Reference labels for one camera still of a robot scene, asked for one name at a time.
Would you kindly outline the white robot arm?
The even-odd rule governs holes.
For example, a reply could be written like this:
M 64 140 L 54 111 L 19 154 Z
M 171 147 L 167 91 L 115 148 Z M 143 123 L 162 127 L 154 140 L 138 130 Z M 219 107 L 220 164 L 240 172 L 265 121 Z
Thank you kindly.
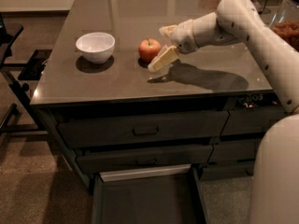
M 250 0 L 221 0 L 212 13 L 160 29 L 165 46 L 148 69 L 157 72 L 209 45 L 241 42 L 288 116 L 264 135 L 254 163 L 249 224 L 299 224 L 299 53 L 260 18 Z

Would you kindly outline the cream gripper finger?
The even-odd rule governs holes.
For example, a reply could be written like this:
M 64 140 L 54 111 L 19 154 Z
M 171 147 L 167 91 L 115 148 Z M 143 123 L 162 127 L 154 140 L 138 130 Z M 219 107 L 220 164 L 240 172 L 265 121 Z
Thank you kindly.
M 162 36 L 170 37 L 176 28 L 176 25 L 163 26 L 159 29 L 159 32 Z
M 150 72 L 157 72 L 161 70 L 166 65 L 174 62 L 178 59 L 179 51 L 175 46 L 163 46 L 158 54 L 153 58 L 153 60 L 148 65 L 148 70 Z

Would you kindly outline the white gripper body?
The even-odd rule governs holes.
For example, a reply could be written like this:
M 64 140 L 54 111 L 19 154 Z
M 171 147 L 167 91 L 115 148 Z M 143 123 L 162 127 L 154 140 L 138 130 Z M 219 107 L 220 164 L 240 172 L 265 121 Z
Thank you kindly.
M 193 36 L 193 20 L 184 21 L 173 30 L 170 40 L 182 54 L 189 54 L 198 50 Z

